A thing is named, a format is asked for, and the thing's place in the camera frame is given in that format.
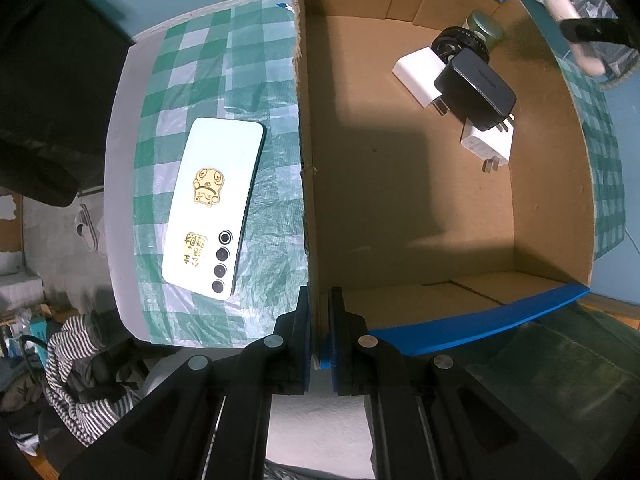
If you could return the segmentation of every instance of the box flap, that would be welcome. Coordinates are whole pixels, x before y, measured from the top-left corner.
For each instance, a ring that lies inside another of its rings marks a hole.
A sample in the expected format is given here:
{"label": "box flap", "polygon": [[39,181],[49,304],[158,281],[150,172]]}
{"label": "box flap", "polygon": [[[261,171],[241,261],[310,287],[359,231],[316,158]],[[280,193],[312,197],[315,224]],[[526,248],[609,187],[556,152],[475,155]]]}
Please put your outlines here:
{"label": "box flap", "polygon": [[515,269],[588,284],[594,212],[584,135],[551,49],[520,0],[494,12],[491,66],[516,93],[511,147]]}
{"label": "box flap", "polygon": [[460,120],[422,108],[391,72],[438,32],[345,16],[306,24],[321,290],[513,269],[509,173],[483,173],[460,146]]}
{"label": "box flap", "polygon": [[499,304],[513,303],[564,285],[523,272],[491,272],[453,279],[454,283],[482,294]]}
{"label": "box flap", "polygon": [[462,25],[472,10],[491,14],[499,4],[497,0],[423,0],[414,25],[442,30]]}
{"label": "box flap", "polygon": [[342,295],[345,309],[364,317],[369,329],[422,323],[498,306],[454,283],[347,289]]}
{"label": "box flap", "polygon": [[316,238],[316,208],[314,194],[314,164],[311,145],[311,119],[309,106],[308,69],[306,65],[306,12],[305,0],[294,0],[296,7],[296,29],[298,31],[298,52],[294,57],[294,71],[298,84],[300,150],[302,159],[302,189],[305,206],[305,247],[309,272],[309,301],[313,330],[319,327],[319,286],[318,286],[318,245]]}
{"label": "box flap", "polygon": [[584,308],[593,308],[601,310],[608,314],[617,314],[618,316],[629,319],[640,319],[640,306],[627,303],[626,301],[614,300],[599,294],[587,294],[578,300],[580,306]]}

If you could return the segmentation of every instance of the cartoon sticker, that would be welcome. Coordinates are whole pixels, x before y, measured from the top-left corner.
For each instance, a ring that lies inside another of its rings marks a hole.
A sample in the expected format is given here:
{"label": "cartoon sticker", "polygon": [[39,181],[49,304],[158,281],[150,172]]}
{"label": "cartoon sticker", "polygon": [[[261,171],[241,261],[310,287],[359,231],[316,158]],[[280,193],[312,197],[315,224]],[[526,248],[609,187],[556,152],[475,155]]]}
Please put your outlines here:
{"label": "cartoon sticker", "polygon": [[204,168],[196,173],[193,181],[193,201],[211,207],[220,202],[220,190],[225,177],[218,170]]}
{"label": "cartoon sticker", "polygon": [[196,233],[187,233],[184,237],[184,257],[185,264],[191,264],[194,267],[198,266],[202,251],[207,246],[207,237],[197,235]]}

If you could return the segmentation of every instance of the striped cloth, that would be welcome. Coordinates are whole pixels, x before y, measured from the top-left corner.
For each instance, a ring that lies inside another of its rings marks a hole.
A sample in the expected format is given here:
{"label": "striped cloth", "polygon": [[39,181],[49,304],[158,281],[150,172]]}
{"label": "striped cloth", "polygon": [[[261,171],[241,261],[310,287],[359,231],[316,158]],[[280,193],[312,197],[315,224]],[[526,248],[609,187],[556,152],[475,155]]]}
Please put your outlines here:
{"label": "striped cloth", "polygon": [[74,361],[90,358],[102,349],[92,341],[84,314],[67,319],[60,332],[47,343],[45,396],[69,431],[85,446],[98,439],[140,400],[126,386],[125,395],[115,403],[100,399],[82,404],[66,390]]}

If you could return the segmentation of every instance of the white power adapter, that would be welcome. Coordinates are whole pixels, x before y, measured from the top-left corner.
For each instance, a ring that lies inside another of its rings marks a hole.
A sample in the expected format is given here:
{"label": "white power adapter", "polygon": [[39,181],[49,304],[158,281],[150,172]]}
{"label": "white power adapter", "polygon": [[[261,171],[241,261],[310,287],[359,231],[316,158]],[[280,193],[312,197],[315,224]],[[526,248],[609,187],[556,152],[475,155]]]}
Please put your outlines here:
{"label": "white power adapter", "polygon": [[484,160],[482,170],[485,173],[495,171],[499,166],[509,162],[511,154],[511,141],[513,140],[513,116],[501,124],[484,132],[473,126],[467,119],[462,130],[460,144],[475,156]]}
{"label": "white power adapter", "polygon": [[433,82],[445,64],[429,47],[401,57],[392,72],[423,106],[429,106],[442,94]]}

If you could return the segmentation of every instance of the power adapter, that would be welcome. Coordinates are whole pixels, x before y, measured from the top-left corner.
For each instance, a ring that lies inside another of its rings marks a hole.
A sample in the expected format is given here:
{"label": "power adapter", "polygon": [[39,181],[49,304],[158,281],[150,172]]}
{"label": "power adapter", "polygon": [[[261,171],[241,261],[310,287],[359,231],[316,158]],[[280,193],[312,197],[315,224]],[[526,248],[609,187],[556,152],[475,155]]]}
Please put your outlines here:
{"label": "power adapter", "polygon": [[444,62],[429,47],[401,57],[392,72],[423,106],[440,97],[433,82],[444,69]]}
{"label": "power adapter", "polygon": [[434,104],[462,113],[481,132],[503,125],[516,103],[510,86],[469,48],[454,56],[433,84],[442,94]]}

